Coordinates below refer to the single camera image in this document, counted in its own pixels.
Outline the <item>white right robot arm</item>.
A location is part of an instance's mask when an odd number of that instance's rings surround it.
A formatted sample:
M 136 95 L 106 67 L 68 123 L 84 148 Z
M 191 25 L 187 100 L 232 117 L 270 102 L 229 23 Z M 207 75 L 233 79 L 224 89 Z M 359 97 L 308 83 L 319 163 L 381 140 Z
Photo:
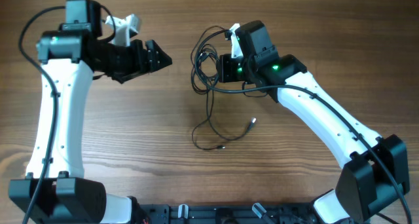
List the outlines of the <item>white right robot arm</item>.
M 280 56 L 259 20 L 234 24 L 225 37 L 232 50 L 220 57 L 222 83 L 243 83 L 242 93 L 269 95 L 299 117 L 340 166 L 334 189 L 314 201 L 324 223 L 368 221 L 410 190 L 407 147 L 396 135 L 382 137 L 339 105 L 293 55 Z

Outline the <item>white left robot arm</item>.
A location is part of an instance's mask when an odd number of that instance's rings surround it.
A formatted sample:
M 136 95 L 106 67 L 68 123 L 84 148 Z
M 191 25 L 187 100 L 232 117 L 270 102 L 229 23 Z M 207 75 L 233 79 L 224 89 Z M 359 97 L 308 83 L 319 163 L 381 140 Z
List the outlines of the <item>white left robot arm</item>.
M 93 0 L 67 0 L 65 21 L 46 31 L 32 61 L 43 90 L 35 146 L 22 179 L 9 198 L 24 223 L 150 223 L 132 196 L 110 195 L 86 179 L 82 161 L 84 108 L 90 86 L 102 76 L 118 83 L 158 71 L 172 59 L 153 40 L 140 41 L 141 20 L 101 17 Z

